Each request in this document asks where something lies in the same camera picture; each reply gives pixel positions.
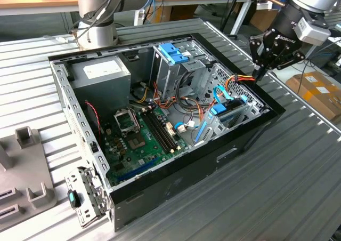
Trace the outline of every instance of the yellow wire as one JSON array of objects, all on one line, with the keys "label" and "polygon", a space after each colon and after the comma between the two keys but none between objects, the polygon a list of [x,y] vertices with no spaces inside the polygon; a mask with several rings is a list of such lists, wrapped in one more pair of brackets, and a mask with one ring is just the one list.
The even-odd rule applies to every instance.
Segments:
[{"label": "yellow wire", "polygon": [[148,91],[148,88],[146,87],[144,90],[144,95],[143,95],[142,99],[137,101],[137,103],[142,103],[145,101],[145,99],[147,98],[147,91]]}]

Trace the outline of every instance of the white label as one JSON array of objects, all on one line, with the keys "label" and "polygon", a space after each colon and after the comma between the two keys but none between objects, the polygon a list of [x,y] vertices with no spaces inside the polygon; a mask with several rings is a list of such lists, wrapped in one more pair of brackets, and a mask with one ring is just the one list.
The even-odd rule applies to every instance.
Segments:
[{"label": "white label", "polygon": [[329,91],[327,90],[327,88],[325,88],[324,86],[320,86],[320,87],[316,87],[321,93],[329,93]]},{"label": "white label", "polygon": [[190,127],[194,127],[195,124],[196,123],[192,120],[188,121],[188,126],[190,126]]},{"label": "white label", "polygon": [[88,79],[102,77],[122,71],[116,61],[107,61],[84,67]]},{"label": "white label", "polygon": [[307,76],[307,77],[305,77],[305,78],[308,79],[308,81],[309,81],[310,83],[317,82],[317,79],[314,78],[313,76]]}]

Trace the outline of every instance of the red wire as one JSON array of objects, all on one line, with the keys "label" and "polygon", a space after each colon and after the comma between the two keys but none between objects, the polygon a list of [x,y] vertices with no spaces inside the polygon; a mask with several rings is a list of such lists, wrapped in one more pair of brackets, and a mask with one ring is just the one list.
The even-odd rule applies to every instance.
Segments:
[{"label": "red wire", "polygon": [[99,140],[99,143],[101,143],[101,125],[100,125],[100,119],[98,118],[97,111],[96,111],[95,107],[92,106],[91,103],[89,103],[89,102],[87,102],[87,101],[86,101],[85,103],[86,103],[87,105],[89,105],[89,106],[92,108],[92,110],[94,111],[94,113],[95,113],[95,116],[96,116],[96,118],[97,118],[97,125],[98,125],[98,135],[99,135],[98,140]]}]

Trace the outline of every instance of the metal worktable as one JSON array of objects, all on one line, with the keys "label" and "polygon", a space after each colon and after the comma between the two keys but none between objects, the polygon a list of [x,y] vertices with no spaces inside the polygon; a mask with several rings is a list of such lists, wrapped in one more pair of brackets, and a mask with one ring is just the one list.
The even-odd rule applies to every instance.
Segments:
[{"label": "metal worktable", "polygon": [[[248,55],[199,19],[118,33],[123,43],[201,33],[245,73],[253,69]],[[259,84],[286,112],[249,152],[117,233],[107,218],[82,229],[64,182],[81,155],[47,62],[75,51],[46,38],[0,43],[0,136],[39,129],[58,197],[0,240],[328,240],[341,224],[340,131],[268,75]]]}]

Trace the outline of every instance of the metal bracket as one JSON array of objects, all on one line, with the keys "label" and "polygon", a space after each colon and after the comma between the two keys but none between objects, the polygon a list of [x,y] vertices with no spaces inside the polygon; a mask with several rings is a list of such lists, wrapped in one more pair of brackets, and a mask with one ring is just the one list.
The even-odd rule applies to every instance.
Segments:
[{"label": "metal bracket", "polygon": [[76,210],[82,228],[105,215],[109,209],[109,198],[93,168],[77,168],[65,180],[71,206]]}]

